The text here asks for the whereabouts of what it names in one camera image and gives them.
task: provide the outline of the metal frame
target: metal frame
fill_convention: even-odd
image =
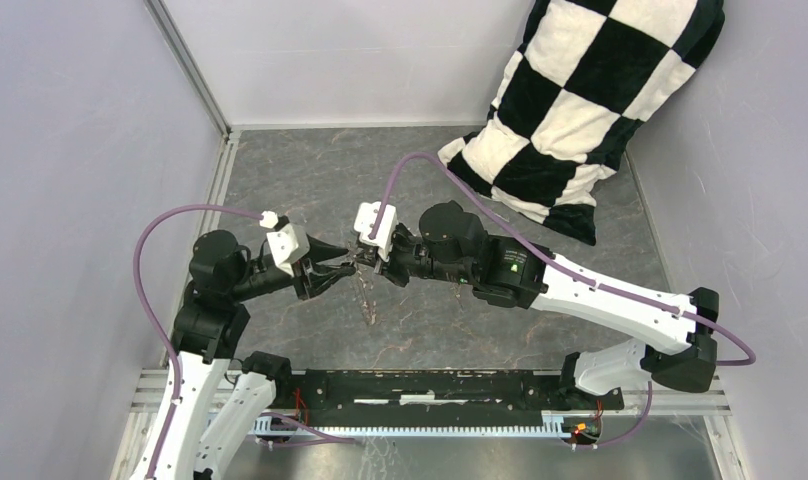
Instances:
[[[207,114],[209,114],[213,125],[215,125],[222,135],[229,135],[232,130],[230,123],[228,123],[212,91],[210,91],[210,87],[207,86],[207,82],[204,80],[203,75],[201,75],[201,71],[195,63],[195,59],[192,57],[189,47],[183,40],[183,36],[180,35],[177,24],[175,24],[174,20],[171,18],[171,14],[165,3],[163,0],[145,0],[145,6],[148,7],[148,11],[150,11],[151,15],[154,17],[157,27],[162,32],[166,43],[168,43],[169,48],[171,48],[183,73],[186,74],[186,78],[189,79],[189,83],[191,83],[192,87],[195,89],[195,93],[198,94],[198,98],[203,102],[204,108],[207,110]]]
[[[713,456],[722,474],[722,480],[748,480],[751,478],[743,456],[736,428],[730,417],[704,417]]]

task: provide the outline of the gray marble floor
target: gray marble floor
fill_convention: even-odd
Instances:
[[[243,132],[225,200],[275,210],[321,240],[354,241],[360,202],[380,199],[395,162],[412,151],[436,152],[470,127],[311,129]],[[666,282],[646,213],[627,165],[594,192],[598,245],[590,247],[489,202],[530,240],[584,266],[649,288]],[[399,219],[417,231],[431,205],[457,200],[475,211],[427,163],[404,170],[393,194]],[[484,218],[493,233],[497,227]],[[221,217],[221,228],[256,251],[263,232]],[[570,316],[490,307],[449,284],[413,280],[397,288],[364,270],[321,297],[301,302],[281,291],[247,303],[251,321],[237,356],[262,350],[296,368],[559,368],[574,351],[598,350],[625,336]],[[371,309],[362,307],[364,298]]]

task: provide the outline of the cable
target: cable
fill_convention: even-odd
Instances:
[[[155,228],[167,219],[181,214],[185,212],[194,212],[200,210],[211,210],[215,212],[221,213],[230,213],[233,215],[239,215],[242,217],[252,218],[254,220],[262,220],[263,215],[254,212],[247,212],[245,210],[240,210],[238,208],[230,208],[230,207],[222,207],[219,205],[206,205],[206,204],[197,204],[197,205],[185,205],[182,207],[173,208],[162,215],[155,218],[151,223],[145,227],[145,230],[142,232],[142,235],[139,236],[139,241],[136,242],[136,249],[133,251],[133,285],[136,287],[136,295],[139,297],[139,302],[142,304],[142,308],[145,310],[145,315],[148,317],[148,320],[151,322],[151,326],[154,327],[154,331],[156,331],[157,336],[160,338],[163,346],[166,348],[168,352],[168,360],[171,363],[173,371],[173,380],[171,383],[172,392],[171,392],[171,403],[168,406],[168,411],[166,412],[165,421],[163,421],[163,426],[160,428],[159,436],[157,437],[157,442],[154,446],[154,452],[151,455],[151,462],[148,464],[148,472],[146,474],[146,478],[153,478],[154,472],[157,470],[157,463],[160,458],[160,453],[162,453],[163,446],[165,445],[166,436],[168,435],[168,430],[171,427],[171,422],[174,419],[174,412],[177,409],[177,405],[180,402],[180,385],[183,380],[183,370],[182,365],[180,364],[180,358],[177,356],[177,352],[174,351],[174,347],[171,345],[171,340],[168,338],[165,330],[163,329],[162,325],[160,325],[160,321],[157,319],[157,315],[154,313],[154,309],[151,308],[150,302],[148,302],[148,297],[145,295],[145,287],[142,284],[142,249],[145,246],[145,241],[148,239],[148,236],[151,235],[151,232],[154,231]]]
[[[476,207],[478,207],[478,210],[483,212],[483,214],[486,215],[487,217],[489,217],[490,220],[495,222],[505,232],[510,234],[511,237],[515,238],[520,244],[522,244],[522,246],[524,246],[526,249],[528,249],[528,251],[531,252],[535,257],[537,257],[540,260],[542,260],[543,262],[545,262],[546,265],[554,268],[555,270],[559,271],[560,273],[563,273],[564,275],[568,275],[570,278],[572,278],[574,280],[577,280],[577,281],[579,281],[581,283],[586,284],[589,287],[598,288],[598,289],[603,290],[605,292],[612,293],[614,295],[620,296],[622,298],[626,298],[628,300],[633,300],[633,301],[641,303],[643,305],[648,305],[650,307],[659,308],[659,309],[661,309],[661,310],[663,310],[665,312],[671,313],[673,315],[682,315],[682,316],[684,316],[684,317],[686,317],[686,318],[688,318],[688,319],[690,319],[690,320],[692,320],[692,321],[694,321],[694,322],[696,322],[696,323],[698,323],[700,325],[704,325],[705,327],[711,328],[711,329],[719,332],[722,336],[724,336],[725,338],[727,338],[728,340],[733,342],[737,347],[739,347],[746,354],[746,358],[744,358],[744,359],[741,359],[741,360],[719,360],[719,361],[716,362],[716,365],[729,366],[729,367],[730,366],[745,366],[745,365],[751,365],[757,360],[757,355],[755,355],[754,350],[752,350],[751,347],[749,347],[744,341],[742,341],[739,337],[734,335],[728,329],[719,326],[715,322],[713,322],[711,320],[708,320],[708,319],[702,317],[701,315],[697,315],[697,314],[692,313],[692,312],[681,312],[681,310],[678,307],[674,306],[674,305],[669,305],[669,304],[664,303],[664,302],[659,302],[657,300],[646,298],[646,297],[643,297],[641,295],[637,295],[635,293],[628,292],[628,291],[622,290],[622,289],[617,288],[617,287],[613,287],[613,286],[610,286],[610,285],[605,285],[603,283],[599,284],[595,279],[589,278],[589,277],[587,277],[585,275],[582,275],[582,274],[580,274],[578,272],[575,272],[575,271],[573,271],[573,270],[559,264],[555,260],[549,258],[545,253],[540,251],[540,249],[536,248],[531,242],[529,242],[527,239],[525,239],[525,237],[523,237],[522,234],[518,230],[513,228],[509,223],[502,220],[501,217],[499,217],[495,212],[493,212],[486,205],[484,205],[477,198],[477,196],[469,189],[469,187],[467,187],[466,184],[463,183],[462,180],[457,178],[457,176],[455,176],[453,173],[451,173],[451,170],[448,170],[448,168],[445,167],[445,165],[442,163],[442,161],[440,161],[437,157],[435,157],[435,156],[433,156],[431,154],[428,154],[428,153],[414,152],[414,153],[410,153],[408,155],[405,155],[404,158],[402,158],[401,160],[398,161],[398,163],[395,165],[395,168],[392,169],[392,174],[389,175],[389,180],[386,183],[386,190],[384,190],[384,192],[383,192],[383,198],[381,199],[381,202],[380,202],[380,208],[378,209],[377,217],[375,217],[374,226],[372,227],[372,231],[369,233],[369,238],[370,239],[374,240],[375,237],[377,237],[377,232],[378,232],[378,229],[380,228],[380,220],[383,218],[383,212],[384,212],[384,210],[386,210],[387,204],[389,204],[389,197],[392,194],[392,188],[395,186],[395,182],[398,180],[398,175],[401,174],[401,170],[404,168],[404,165],[406,165],[411,160],[414,160],[416,158],[422,158],[422,159],[428,160],[435,167],[439,168],[445,174],[445,176],[448,177],[448,179],[451,180],[451,182],[454,183],[454,185],[456,185],[457,188],[459,188],[460,191],[462,191],[463,194],[465,194],[466,197],[468,197],[469,200],[471,200],[472,203],[474,203]]]
[[[354,438],[343,438],[343,437],[335,437],[333,435],[329,435],[324,432],[320,432],[313,427],[305,425],[287,415],[282,415],[280,413],[275,412],[263,412],[260,414],[261,417],[272,417],[277,418],[281,422],[291,425],[295,428],[300,428],[301,430],[305,430],[309,433],[317,437],[321,437],[321,440],[310,440],[306,442],[299,442],[299,443],[269,443],[269,447],[271,448],[293,448],[293,447],[306,447],[310,445],[323,445],[326,443],[346,443],[346,444],[356,444],[357,440]]]
[[[580,449],[580,450],[595,450],[601,447],[607,447],[610,445],[616,445],[617,443],[622,443],[625,440],[636,435],[636,433],[640,430],[640,428],[645,424],[645,421],[648,420],[648,414],[651,412],[651,397],[652,397],[652,382],[648,382],[648,400],[646,400],[645,408],[643,409],[642,413],[640,414],[639,418],[637,419],[637,423],[631,427],[630,430],[619,435],[616,438],[611,438],[610,440],[606,440],[604,442],[595,443],[593,445],[578,445],[575,444],[572,446],[572,450]]]

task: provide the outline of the checkered pillow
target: checkered pillow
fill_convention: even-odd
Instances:
[[[590,190],[723,22],[722,0],[537,0],[486,127],[439,156],[481,195],[595,245]]]

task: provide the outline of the purple cable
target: purple cable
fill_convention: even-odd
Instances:
[[[704,325],[705,327],[708,327],[708,328],[712,328],[713,330],[719,332],[720,334],[722,334],[722,336],[724,336],[725,338],[727,338],[728,340],[733,342],[737,347],[742,349],[743,352],[746,354],[747,358],[744,358],[742,360],[719,360],[719,361],[716,362],[716,364],[719,365],[719,366],[726,366],[726,367],[745,366],[745,365],[751,365],[757,360],[757,356],[755,355],[754,350],[752,350],[751,347],[746,345],[746,343],[743,342],[739,337],[734,335],[730,330],[717,325],[715,322],[713,322],[711,320],[708,320],[708,319],[702,317],[701,315],[697,315],[697,314],[691,313],[691,312],[681,312],[681,310],[678,307],[674,306],[674,305],[669,305],[667,303],[658,302],[657,300],[653,300],[653,299],[650,299],[650,298],[645,298],[645,297],[637,295],[635,293],[628,292],[628,291],[625,291],[625,290],[622,290],[620,288],[616,288],[616,287],[613,287],[613,286],[610,286],[610,285],[605,285],[603,283],[597,285],[597,282],[594,279],[589,278],[587,276],[584,276],[584,275],[582,275],[580,273],[577,273],[577,272],[575,272],[575,271],[573,271],[573,270],[571,270],[571,269],[557,263],[555,260],[552,260],[547,255],[545,255],[542,251],[540,251],[540,249],[534,247],[534,245],[531,242],[529,242],[527,239],[525,239],[525,237],[523,237],[522,234],[519,233],[518,230],[513,228],[509,223],[502,220],[501,217],[499,217],[498,215],[495,214],[495,212],[493,212],[492,210],[487,208],[487,206],[484,205],[478,199],[478,197],[469,189],[469,187],[466,186],[465,183],[463,183],[462,180],[460,180],[459,178],[457,178],[457,176],[455,176],[453,173],[451,173],[451,171],[448,170],[445,167],[445,165],[438,158],[436,158],[435,156],[433,156],[431,154],[428,154],[428,153],[414,152],[414,153],[410,153],[408,155],[405,155],[404,158],[402,158],[401,160],[398,161],[398,163],[395,165],[395,168],[392,169],[392,174],[390,174],[389,180],[386,182],[386,190],[384,190],[384,192],[383,192],[383,198],[381,199],[380,208],[378,209],[378,214],[377,214],[377,217],[375,218],[374,227],[372,227],[372,231],[369,232],[369,238],[370,239],[374,240],[375,237],[377,236],[377,231],[380,228],[380,220],[381,220],[381,218],[383,218],[383,212],[384,212],[384,210],[386,210],[387,204],[389,204],[389,197],[390,197],[390,195],[392,195],[392,188],[395,186],[395,182],[398,180],[398,175],[401,174],[401,170],[404,168],[404,165],[409,163],[410,160],[413,160],[413,159],[416,159],[416,158],[422,158],[422,159],[428,160],[434,166],[436,166],[437,168],[442,170],[442,172],[445,174],[445,176],[448,177],[451,180],[451,182],[454,183],[454,185],[456,185],[457,188],[459,188],[463,192],[463,194],[465,194],[466,197],[468,197],[469,200],[471,200],[472,203],[475,204],[476,207],[478,207],[478,210],[483,212],[483,214],[486,215],[487,217],[489,217],[490,220],[492,220],[493,222],[498,224],[499,227],[501,227],[505,232],[509,233],[511,237],[515,238],[519,243],[522,244],[522,246],[524,246],[526,249],[528,249],[528,251],[531,252],[535,257],[537,257],[540,260],[542,260],[543,262],[545,262],[546,265],[550,266],[551,268],[554,268],[555,270],[559,271],[560,273],[563,273],[564,275],[568,275],[572,279],[577,280],[577,281],[579,281],[581,283],[584,283],[585,285],[588,285],[590,287],[599,288],[599,289],[601,289],[601,290],[603,290],[605,292],[609,292],[609,293],[612,293],[614,295],[618,295],[618,296],[620,296],[622,298],[626,298],[628,300],[633,300],[635,302],[642,303],[643,305],[648,305],[650,307],[659,308],[659,309],[661,309],[663,311],[666,311],[668,313],[671,313],[673,315],[683,315],[684,317],[686,317],[686,318],[688,318],[688,319],[690,319],[690,320],[692,320],[692,321],[694,321],[694,322],[696,322],[698,324]]]
[[[157,315],[154,313],[154,309],[151,308],[151,304],[148,302],[148,297],[145,295],[145,287],[142,285],[142,248],[145,246],[145,240],[147,240],[148,236],[151,235],[151,232],[157,228],[157,225],[177,214],[198,210],[212,210],[221,213],[232,213],[234,215],[248,217],[254,220],[263,219],[262,214],[247,212],[238,208],[206,204],[185,205],[182,207],[173,208],[155,218],[150,224],[148,224],[147,227],[145,227],[145,231],[142,232],[142,235],[139,236],[139,241],[136,242],[136,249],[133,251],[133,284],[136,287],[136,294],[139,296],[139,301],[142,303],[142,308],[145,309],[145,314],[148,316],[148,320],[151,321],[151,326],[154,327],[154,330],[157,332],[157,336],[160,337],[160,341],[163,343],[163,346],[165,346],[166,351],[168,351],[168,359],[169,362],[171,362],[172,368],[174,369],[174,379],[171,393],[172,400],[178,400],[180,398],[180,385],[182,383],[183,370],[182,365],[180,364],[180,359],[177,357],[177,352],[175,352],[174,348],[171,346],[171,340],[169,340],[168,335],[166,334],[165,330],[163,330],[162,325],[160,325],[160,321],[157,320]],[[163,450],[163,445],[165,444],[166,436],[168,435],[168,430],[171,427],[171,421],[174,419],[174,411],[176,409],[177,405],[175,405],[173,402],[168,407],[165,421],[163,422],[163,426],[160,429],[159,436],[157,437],[154,452],[151,455],[151,463],[148,464],[148,473],[146,478],[154,477],[154,472],[157,470],[157,463],[159,461],[160,453]]]
[[[282,415],[280,413],[263,412],[263,413],[260,414],[260,416],[261,417],[277,418],[278,420],[280,420],[281,422],[283,422],[283,423],[285,423],[287,425],[291,425],[291,426],[293,426],[295,428],[300,428],[301,430],[306,430],[306,431],[312,433],[313,435],[315,435],[317,437],[321,437],[321,440],[310,440],[310,441],[299,442],[299,443],[272,443],[271,444],[272,448],[307,447],[307,446],[310,446],[310,445],[324,445],[326,443],[346,443],[346,444],[351,444],[351,445],[357,443],[357,440],[354,439],[354,438],[335,437],[333,435],[329,435],[327,433],[320,432],[320,431],[316,430],[315,428],[313,428],[313,427],[311,427],[309,425],[304,425],[303,423],[301,423],[301,422],[299,422],[299,421],[297,421],[297,420],[295,420],[293,418],[290,418],[290,417],[288,417],[286,415]]]

